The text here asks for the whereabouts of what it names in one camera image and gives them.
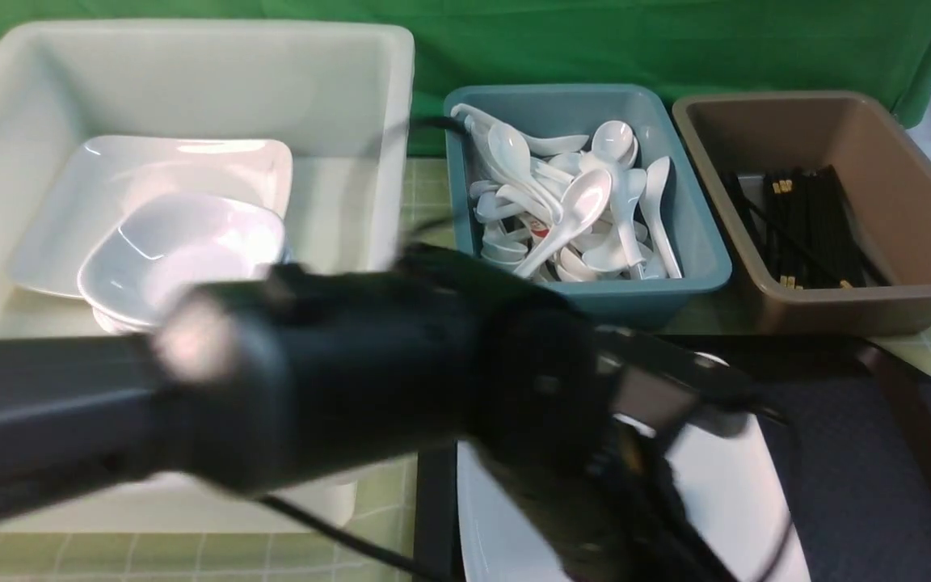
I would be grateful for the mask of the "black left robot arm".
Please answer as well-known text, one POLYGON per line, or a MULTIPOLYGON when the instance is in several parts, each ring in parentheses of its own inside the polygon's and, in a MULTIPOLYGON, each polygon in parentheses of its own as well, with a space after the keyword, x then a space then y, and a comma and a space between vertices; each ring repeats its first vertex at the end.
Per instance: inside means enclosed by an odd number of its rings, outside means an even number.
POLYGON ((147 335, 0 339, 0 521, 181 472, 440 581, 276 493, 465 440, 573 580, 732 581, 666 453, 762 410, 738 369, 415 243, 196 286, 147 335))

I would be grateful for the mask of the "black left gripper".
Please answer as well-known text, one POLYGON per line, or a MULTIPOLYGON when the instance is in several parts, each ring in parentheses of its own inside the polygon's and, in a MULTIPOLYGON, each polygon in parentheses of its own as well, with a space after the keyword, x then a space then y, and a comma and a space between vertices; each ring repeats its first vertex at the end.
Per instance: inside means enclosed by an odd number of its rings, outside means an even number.
POLYGON ((735 437, 752 380, 624 328, 518 327, 487 348, 478 460, 573 581, 732 581, 668 461, 688 426, 735 437))

